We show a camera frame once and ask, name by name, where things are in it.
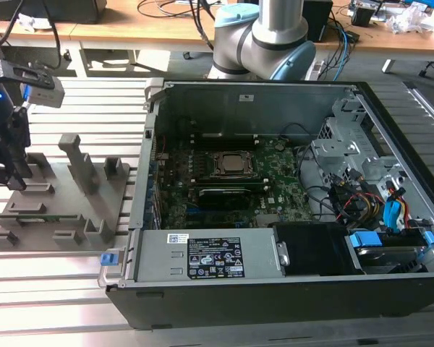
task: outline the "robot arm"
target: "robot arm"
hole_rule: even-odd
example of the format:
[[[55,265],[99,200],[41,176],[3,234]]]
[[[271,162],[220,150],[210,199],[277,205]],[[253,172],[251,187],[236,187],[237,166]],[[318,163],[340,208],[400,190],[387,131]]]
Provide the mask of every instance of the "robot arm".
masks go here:
[[[61,107],[64,89],[46,71],[0,60],[0,184],[6,184],[10,190],[24,190],[23,178],[32,176],[25,160],[25,148],[30,146],[27,109],[13,105],[4,82],[21,82],[27,102],[50,107]]]
[[[300,80],[315,58],[302,17],[303,0],[231,4],[216,15],[213,67],[208,78]]]

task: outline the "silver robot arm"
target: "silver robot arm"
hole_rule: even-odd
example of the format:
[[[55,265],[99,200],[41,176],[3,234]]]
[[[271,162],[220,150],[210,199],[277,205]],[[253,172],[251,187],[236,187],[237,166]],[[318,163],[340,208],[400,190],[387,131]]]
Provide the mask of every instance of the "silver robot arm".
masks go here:
[[[216,14],[210,79],[302,79],[315,58],[302,17],[303,0],[260,0],[231,4]]]

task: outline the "speaker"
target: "speaker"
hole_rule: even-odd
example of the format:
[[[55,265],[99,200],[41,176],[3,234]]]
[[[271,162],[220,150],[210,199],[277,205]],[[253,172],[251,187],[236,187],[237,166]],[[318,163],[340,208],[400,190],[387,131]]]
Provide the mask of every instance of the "speaker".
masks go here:
[[[20,0],[0,2],[0,20],[10,20]],[[95,24],[106,7],[106,0],[46,0],[51,19],[55,22]],[[41,0],[27,0],[22,14],[46,18]]]

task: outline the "power supply label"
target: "power supply label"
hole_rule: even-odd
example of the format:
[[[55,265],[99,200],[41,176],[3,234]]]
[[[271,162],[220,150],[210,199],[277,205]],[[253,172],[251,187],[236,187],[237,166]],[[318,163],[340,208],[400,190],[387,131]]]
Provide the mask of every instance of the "power supply label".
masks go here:
[[[243,278],[243,251],[239,237],[188,239],[188,277]]]

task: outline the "motherboard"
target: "motherboard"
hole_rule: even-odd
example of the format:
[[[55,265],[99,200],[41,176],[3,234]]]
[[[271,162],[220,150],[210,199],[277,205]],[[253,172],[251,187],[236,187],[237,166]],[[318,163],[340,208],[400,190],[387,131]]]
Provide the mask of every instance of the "motherboard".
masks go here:
[[[161,229],[264,228],[312,220],[288,140],[194,138],[159,154]]]

